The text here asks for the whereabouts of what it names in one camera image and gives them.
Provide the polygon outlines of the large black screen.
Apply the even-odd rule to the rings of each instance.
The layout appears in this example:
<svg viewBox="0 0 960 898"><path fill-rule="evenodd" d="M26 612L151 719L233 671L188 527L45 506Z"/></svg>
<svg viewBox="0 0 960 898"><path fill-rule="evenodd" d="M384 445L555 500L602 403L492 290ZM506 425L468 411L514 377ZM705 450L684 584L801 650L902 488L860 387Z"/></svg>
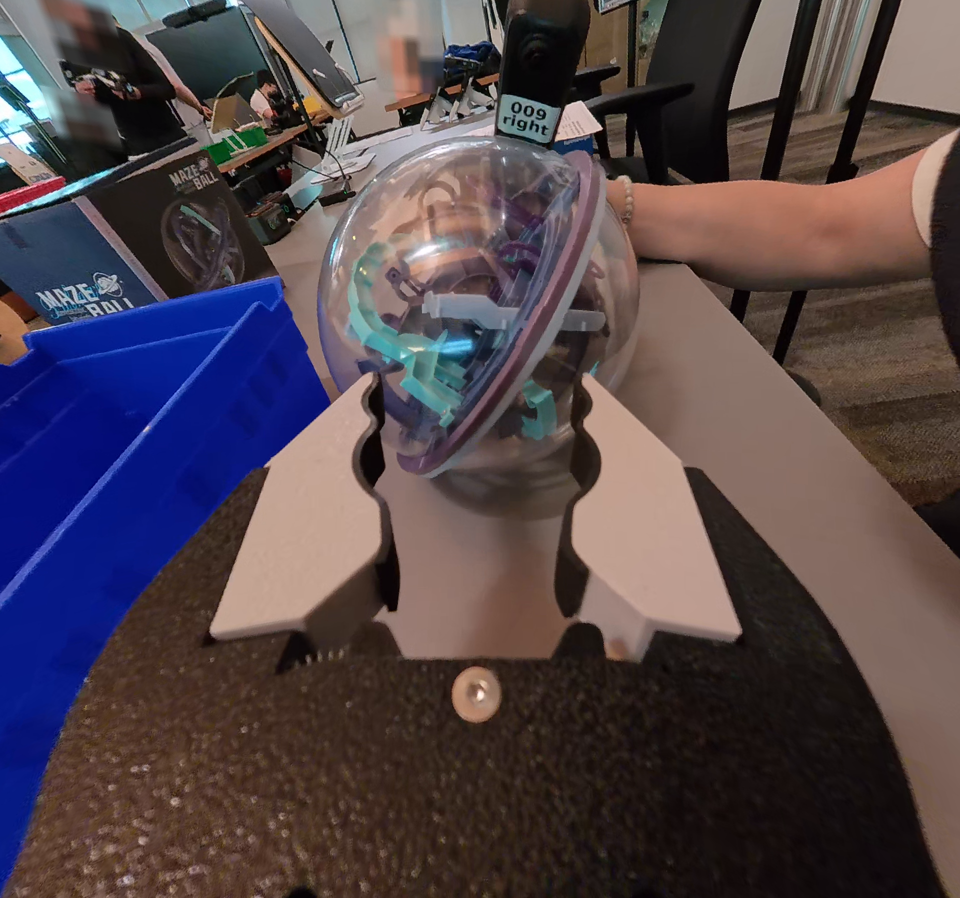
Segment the large black screen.
<svg viewBox="0 0 960 898"><path fill-rule="evenodd" d="M240 7L179 28L163 27L146 38L199 100L213 100L235 78L249 75L237 86L247 100L257 88L256 73L273 72Z"/></svg>

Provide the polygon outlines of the black battery box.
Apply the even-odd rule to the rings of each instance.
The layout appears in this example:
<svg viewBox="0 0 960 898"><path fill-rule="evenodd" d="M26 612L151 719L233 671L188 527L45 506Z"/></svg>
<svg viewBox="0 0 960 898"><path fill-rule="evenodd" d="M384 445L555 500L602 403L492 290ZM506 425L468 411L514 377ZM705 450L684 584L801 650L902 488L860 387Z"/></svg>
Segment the black battery box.
<svg viewBox="0 0 960 898"><path fill-rule="evenodd" d="M246 220L258 242L266 246L285 238L300 215L289 193L276 191L256 203L247 212Z"/></svg>

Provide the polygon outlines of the clear plastic maze ball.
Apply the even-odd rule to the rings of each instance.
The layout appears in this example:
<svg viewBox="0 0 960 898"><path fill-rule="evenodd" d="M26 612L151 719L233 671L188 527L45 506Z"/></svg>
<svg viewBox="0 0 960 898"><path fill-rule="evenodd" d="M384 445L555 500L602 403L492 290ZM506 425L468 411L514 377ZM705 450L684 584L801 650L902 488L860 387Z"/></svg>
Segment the clear plastic maze ball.
<svg viewBox="0 0 960 898"><path fill-rule="evenodd" d="M378 376L404 472L500 472L570 439L582 376L618 389L637 348L639 265L589 154L460 136L356 194L317 303L333 382Z"/></svg>

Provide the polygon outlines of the person's right forearm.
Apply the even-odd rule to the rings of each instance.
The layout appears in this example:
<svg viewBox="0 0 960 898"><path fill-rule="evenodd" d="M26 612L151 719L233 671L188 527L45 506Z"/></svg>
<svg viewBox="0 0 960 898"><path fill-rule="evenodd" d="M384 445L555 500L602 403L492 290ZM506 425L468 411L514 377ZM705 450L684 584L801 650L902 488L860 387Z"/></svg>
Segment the person's right forearm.
<svg viewBox="0 0 960 898"><path fill-rule="evenodd" d="M865 288L930 274L911 208L921 153L847 182L606 182L636 256L749 292Z"/></svg>

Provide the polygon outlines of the green plastic bin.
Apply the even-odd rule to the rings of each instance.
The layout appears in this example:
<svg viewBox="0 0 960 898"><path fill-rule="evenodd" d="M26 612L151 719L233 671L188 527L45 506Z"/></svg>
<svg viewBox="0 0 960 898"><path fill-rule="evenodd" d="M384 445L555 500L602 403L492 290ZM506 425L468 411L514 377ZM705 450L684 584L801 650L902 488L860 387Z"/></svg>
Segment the green plastic bin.
<svg viewBox="0 0 960 898"><path fill-rule="evenodd" d="M213 162L220 166L250 150L262 148L268 144L269 136L265 129L257 124L235 131L230 128L210 133L210 141L203 150Z"/></svg>

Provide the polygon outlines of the framed sign on black easel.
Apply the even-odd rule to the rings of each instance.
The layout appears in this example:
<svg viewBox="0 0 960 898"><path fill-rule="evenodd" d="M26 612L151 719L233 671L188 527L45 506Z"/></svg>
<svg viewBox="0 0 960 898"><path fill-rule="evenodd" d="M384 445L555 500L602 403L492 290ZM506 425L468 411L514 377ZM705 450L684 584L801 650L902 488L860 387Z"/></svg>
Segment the framed sign on black easel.
<svg viewBox="0 0 960 898"><path fill-rule="evenodd" d="M855 152L903 0L798 0L760 178L782 175L800 111L846 111L825 182L857 176Z"/></svg>

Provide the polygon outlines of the blue plastic bin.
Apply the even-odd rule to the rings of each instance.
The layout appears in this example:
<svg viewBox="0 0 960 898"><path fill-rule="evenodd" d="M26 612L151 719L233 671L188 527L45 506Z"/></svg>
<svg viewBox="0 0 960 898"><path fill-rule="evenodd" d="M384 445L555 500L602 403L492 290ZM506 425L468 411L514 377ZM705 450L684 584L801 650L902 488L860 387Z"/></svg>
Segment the blue plastic bin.
<svg viewBox="0 0 960 898"><path fill-rule="evenodd" d="M330 404L279 278L34 331L2 366L1 874L114 629Z"/></svg>

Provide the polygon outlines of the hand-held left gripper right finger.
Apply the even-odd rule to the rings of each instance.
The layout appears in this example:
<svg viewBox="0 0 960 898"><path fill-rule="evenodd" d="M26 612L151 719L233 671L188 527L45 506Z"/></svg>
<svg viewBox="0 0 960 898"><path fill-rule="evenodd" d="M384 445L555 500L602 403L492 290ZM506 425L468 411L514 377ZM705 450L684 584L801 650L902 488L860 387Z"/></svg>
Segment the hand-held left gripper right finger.
<svg viewBox="0 0 960 898"><path fill-rule="evenodd" d="M733 643L742 628L684 463L591 375L571 407L570 472L555 568L561 614L606 655L640 662L659 632Z"/></svg>

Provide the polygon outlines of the black office chair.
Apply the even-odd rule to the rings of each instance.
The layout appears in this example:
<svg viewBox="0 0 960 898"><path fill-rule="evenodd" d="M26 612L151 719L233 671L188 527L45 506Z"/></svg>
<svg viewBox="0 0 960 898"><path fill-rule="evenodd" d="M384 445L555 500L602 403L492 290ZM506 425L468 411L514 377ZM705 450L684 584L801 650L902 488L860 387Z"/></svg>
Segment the black office chair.
<svg viewBox="0 0 960 898"><path fill-rule="evenodd" d="M626 116L625 157L599 136L606 177L641 184L730 179L728 112L762 0L668 0L645 83L586 102L605 125Z"/></svg>

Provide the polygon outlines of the white stand base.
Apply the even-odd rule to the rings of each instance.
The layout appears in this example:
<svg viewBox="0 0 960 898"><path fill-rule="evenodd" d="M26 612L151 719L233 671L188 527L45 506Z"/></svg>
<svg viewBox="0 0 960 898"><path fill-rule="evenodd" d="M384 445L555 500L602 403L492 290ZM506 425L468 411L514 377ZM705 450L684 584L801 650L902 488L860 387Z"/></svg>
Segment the white stand base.
<svg viewBox="0 0 960 898"><path fill-rule="evenodd" d="M355 114L351 113L315 125L319 152L301 143L294 143L293 161L302 172L313 176L313 184L350 178L366 170L376 159L376 151L370 147L360 147L360 142L352 141L354 118Z"/></svg>

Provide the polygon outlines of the red plastic bin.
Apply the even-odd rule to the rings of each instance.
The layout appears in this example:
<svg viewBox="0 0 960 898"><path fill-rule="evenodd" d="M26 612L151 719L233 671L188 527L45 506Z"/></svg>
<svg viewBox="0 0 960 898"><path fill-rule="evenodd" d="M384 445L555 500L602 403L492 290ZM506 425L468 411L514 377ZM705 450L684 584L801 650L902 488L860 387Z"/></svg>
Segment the red plastic bin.
<svg viewBox="0 0 960 898"><path fill-rule="evenodd" d="M44 196L61 191L63 187L64 184L62 182L52 181L4 191L1 193L1 216L31 204Z"/></svg>

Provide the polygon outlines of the small blue box with leaflet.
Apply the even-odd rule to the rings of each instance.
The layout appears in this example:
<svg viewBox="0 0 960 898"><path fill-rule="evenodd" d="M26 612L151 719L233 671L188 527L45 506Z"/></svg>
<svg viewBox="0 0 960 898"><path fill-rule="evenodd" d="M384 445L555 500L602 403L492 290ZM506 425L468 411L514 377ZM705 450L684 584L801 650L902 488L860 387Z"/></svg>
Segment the small blue box with leaflet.
<svg viewBox="0 0 960 898"><path fill-rule="evenodd" d="M602 124L592 114L586 103L575 101L562 110L555 143L586 139L600 132L602 128Z"/></svg>

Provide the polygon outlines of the person's white sleeve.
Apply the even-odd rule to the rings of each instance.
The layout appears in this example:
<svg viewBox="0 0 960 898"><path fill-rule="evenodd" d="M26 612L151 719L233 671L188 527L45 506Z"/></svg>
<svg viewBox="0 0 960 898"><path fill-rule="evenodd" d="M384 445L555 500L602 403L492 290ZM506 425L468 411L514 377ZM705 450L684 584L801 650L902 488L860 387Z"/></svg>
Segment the person's white sleeve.
<svg viewBox="0 0 960 898"><path fill-rule="evenodd" d="M936 139L919 154L914 171L911 209L918 235L927 250L932 247L932 221L937 186L958 138L957 128Z"/></svg>

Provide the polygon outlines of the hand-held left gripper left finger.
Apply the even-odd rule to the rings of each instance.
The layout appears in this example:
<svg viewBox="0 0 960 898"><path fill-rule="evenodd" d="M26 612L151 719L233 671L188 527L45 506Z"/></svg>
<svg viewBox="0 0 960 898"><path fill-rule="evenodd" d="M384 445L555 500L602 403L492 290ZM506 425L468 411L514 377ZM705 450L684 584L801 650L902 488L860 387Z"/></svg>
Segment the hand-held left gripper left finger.
<svg viewBox="0 0 960 898"><path fill-rule="evenodd" d="M397 611L399 556L376 489L384 422L380 378L361 376L270 460L212 639L299 632L339 649L382 610Z"/></svg>

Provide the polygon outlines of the dark printed cardboard box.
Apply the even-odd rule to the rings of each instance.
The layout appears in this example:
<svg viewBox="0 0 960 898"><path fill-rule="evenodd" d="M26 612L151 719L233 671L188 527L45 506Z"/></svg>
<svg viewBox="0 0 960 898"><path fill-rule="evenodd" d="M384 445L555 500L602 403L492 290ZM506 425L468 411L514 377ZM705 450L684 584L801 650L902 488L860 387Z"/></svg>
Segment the dark printed cardboard box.
<svg viewBox="0 0 960 898"><path fill-rule="evenodd" d="M218 163L185 139L1 219L2 285L52 325L277 274Z"/></svg>

